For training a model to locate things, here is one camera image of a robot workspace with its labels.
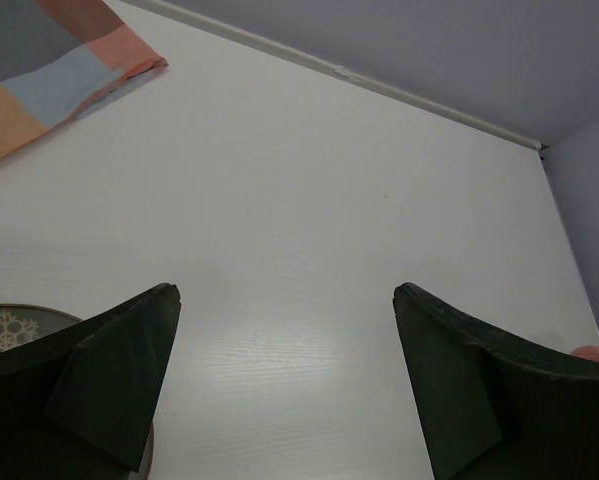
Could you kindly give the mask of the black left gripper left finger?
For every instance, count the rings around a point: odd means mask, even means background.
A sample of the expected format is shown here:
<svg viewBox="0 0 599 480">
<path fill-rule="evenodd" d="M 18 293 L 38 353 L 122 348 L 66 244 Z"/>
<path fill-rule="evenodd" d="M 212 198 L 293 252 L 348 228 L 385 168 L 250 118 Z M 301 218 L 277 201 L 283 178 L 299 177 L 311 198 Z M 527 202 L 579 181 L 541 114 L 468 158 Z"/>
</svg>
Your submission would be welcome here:
<svg viewBox="0 0 599 480">
<path fill-rule="evenodd" d="M 157 285 L 0 353 L 0 479 L 144 479 L 181 298 Z"/>
</svg>

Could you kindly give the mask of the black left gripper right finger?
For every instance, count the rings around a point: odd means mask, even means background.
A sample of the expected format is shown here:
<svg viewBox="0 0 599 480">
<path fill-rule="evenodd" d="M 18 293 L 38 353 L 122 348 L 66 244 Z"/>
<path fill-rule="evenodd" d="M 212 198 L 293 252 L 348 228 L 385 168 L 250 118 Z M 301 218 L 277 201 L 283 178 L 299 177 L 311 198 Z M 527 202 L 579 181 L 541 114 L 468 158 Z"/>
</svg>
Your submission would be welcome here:
<svg viewBox="0 0 599 480">
<path fill-rule="evenodd" d="M 437 479 L 599 479 L 599 362 L 474 318 L 413 283 L 393 307 Z"/>
</svg>

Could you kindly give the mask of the grey reindeer plate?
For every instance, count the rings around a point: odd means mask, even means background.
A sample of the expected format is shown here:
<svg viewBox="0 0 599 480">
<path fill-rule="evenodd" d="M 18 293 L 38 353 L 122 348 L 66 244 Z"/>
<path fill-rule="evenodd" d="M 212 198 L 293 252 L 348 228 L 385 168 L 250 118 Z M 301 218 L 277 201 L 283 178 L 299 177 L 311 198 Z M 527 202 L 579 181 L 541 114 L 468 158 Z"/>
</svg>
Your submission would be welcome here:
<svg viewBox="0 0 599 480">
<path fill-rule="evenodd" d="M 80 322 L 73 315 L 26 304 L 0 304 L 0 353 Z"/>
</svg>

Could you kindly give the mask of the checkered orange blue cloth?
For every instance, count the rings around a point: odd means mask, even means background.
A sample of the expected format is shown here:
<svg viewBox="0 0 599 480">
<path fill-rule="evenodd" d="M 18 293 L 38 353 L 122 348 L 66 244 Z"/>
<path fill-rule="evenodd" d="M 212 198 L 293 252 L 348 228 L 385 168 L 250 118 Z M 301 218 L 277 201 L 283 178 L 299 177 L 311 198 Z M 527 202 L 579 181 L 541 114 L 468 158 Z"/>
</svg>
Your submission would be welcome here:
<svg viewBox="0 0 599 480">
<path fill-rule="evenodd" d="M 167 66 L 103 1 L 0 1 L 0 160 Z"/>
</svg>

